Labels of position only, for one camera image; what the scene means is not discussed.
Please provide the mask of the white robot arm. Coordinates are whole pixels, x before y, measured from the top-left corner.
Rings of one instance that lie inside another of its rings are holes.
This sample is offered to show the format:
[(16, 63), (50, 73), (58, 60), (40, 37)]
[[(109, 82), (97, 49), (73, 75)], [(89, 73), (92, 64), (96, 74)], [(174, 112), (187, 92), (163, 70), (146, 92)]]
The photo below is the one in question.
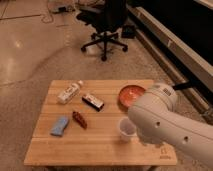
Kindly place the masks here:
[(168, 84), (155, 83), (128, 109), (141, 133), (171, 144), (213, 169), (213, 125), (174, 112), (177, 93)]

